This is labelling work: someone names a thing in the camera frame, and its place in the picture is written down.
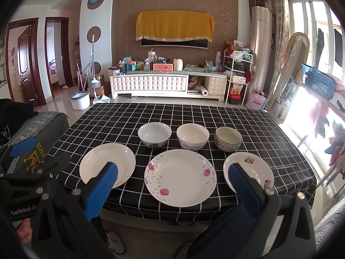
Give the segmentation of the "person's left hand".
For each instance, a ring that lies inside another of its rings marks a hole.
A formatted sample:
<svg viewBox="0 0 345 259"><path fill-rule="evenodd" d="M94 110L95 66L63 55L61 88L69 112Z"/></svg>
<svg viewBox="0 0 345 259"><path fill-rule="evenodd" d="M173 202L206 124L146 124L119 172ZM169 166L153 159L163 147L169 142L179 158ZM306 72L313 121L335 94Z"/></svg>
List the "person's left hand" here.
<svg viewBox="0 0 345 259"><path fill-rule="evenodd" d="M22 220L22 223L17 227L16 232L23 244L30 244L33 233L30 226L30 219L27 218Z"/></svg>

